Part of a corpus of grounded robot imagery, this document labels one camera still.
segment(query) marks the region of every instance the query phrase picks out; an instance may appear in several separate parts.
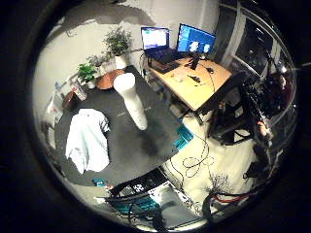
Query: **laptop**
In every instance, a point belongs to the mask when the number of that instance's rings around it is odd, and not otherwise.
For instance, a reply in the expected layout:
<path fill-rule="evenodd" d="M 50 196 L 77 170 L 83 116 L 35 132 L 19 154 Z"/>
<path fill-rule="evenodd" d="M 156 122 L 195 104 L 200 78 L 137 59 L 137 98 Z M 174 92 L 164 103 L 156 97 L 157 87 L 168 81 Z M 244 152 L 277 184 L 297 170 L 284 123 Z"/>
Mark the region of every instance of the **laptop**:
<path fill-rule="evenodd" d="M 169 48 L 169 29 L 141 27 L 145 55 L 161 64 L 183 58 L 180 53 Z"/>

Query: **black table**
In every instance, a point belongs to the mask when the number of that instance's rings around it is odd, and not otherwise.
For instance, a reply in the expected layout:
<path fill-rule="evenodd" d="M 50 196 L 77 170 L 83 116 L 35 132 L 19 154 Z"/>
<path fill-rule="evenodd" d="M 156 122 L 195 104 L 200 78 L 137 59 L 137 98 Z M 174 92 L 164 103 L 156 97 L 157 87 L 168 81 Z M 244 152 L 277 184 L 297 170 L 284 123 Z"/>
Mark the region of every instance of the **black table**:
<path fill-rule="evenodd" d="M 173 143 L 179 139 L 180 121 L 133 66 L 127 67 L 125 72 L 133 73 L 136 78 L 136 91 L 145 108 L 148 128 L 141 131 L 136 127 L 123 99 L 114 89 L 87 90 L 87 99 L 80 101 L 73 111 L 65 111 L 55 125 L 56 156 L 71 183 L 94 185 L 92 179 L 95 178 L 102 178 L 112 185 L 124 183 L 152 171 L 178 151 Z M 71 159 L 65 157 L 65 150 L 72 116 L 83 108 L 103 113 L 111 131 L 105 134 L 110 164 L 101 172 L 85 171 L 81 175 Z"/>

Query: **white wall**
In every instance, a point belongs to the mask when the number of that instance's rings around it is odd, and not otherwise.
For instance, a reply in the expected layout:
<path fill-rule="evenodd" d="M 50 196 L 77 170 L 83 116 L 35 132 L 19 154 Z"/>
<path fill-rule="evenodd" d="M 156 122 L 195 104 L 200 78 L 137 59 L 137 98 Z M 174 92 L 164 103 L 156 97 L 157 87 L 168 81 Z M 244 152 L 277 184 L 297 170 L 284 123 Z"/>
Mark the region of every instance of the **white wall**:
<path fill-rule="evenodd" d="M 120 5 L 107 5 L 101 0 L 86 0 L 73 8 L 48 37 L 36 69 L 33 85 L 33 106 L 39 122 L 54 90 L 77 72 L 86 58 L 105 50 L 103 39 L 119 24 L 131 31 L 133 51 L 130 64 L 139 70 L 142 54 L 140 27 L 161 26 L 171 29 L 170 46 L 175 48 L 179 23 L 213 32 L 218 19 L 217 0 L 127 0 Z"/>

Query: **wooden desk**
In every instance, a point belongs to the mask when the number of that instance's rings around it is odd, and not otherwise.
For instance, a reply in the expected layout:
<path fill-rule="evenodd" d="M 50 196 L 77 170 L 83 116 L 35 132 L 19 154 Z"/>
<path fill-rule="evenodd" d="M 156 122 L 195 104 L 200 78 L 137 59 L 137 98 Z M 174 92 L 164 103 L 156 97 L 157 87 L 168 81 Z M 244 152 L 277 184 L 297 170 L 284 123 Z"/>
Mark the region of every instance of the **wooden desk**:
<path fill-rule="evenodd" d="M 205 60 L 200 60 L 196 69 L 192 70 L 190 67 L 185 67 L 189 61 L 189 58 L 177 60 L 181 66 L 166 74 L 161 74 L 152 68 L 151 71 L 191 110 L 196 111 L 214 94 L 213 83 L 215 91 L 217 91 L 231 76 L 231 73 L 215 62 Z M 214 74 L 209 74 L 203 66 L 212 68 Z M 187 75 L 197 76 L 201 79 L 201 82 L 197 83 Z"/>

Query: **desk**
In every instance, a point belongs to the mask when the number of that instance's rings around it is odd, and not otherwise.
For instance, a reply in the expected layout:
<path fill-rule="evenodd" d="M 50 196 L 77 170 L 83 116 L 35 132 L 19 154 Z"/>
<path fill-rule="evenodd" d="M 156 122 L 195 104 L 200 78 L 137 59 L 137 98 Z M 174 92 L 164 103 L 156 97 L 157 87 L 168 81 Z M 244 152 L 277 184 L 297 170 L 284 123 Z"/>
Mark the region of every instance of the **desk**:
<path fill-rule="evenodd" d="M 74 111 L 64 112 L 55 125 L 57 160 L 71 183 L 94 185 L 92 179 L 102 178 L 117 185 L 145 175 L 177 153 L 173 143 L 179 139 L 177 129 L 181 123 L 133 66 L 127 67 L 125 72 L 133 73 L 136 78 L 136 91 L 146 110 L 148 128 L 141 131 L 136 127 L 123 99 L 114 89 L 88 89 L 87 99 L 80 102 Z M 110 164 L 98 173 L 85 171 L 81 175 L 65 157 L 71 118 L 81 108 L 98 110 L 109 120 L 111 131 L 107 132 L 106 138 Z"/>
<path fill-rule="evenodd" d="M 217 91 L 231 76 L 231 73 L 224 67 L 209 60 L 200 60 L 196 69 L 192 70 L 190 67 L 185 67 L 189 60 L 189 58 L 177 60 L 181 66 L 166 74 L 161 74 L 152 68 L 151 71 L 192 111 L 196 111 L 214 94 L 213 83 L 215 91 Z M 203 66 L 212 68 L 214 74 L 208 73 Z M 199 77 L 201 83 L 196 83 L 187 75 Z M 177 76 L 182 76 L 183 81 L 178 82 Z"/>

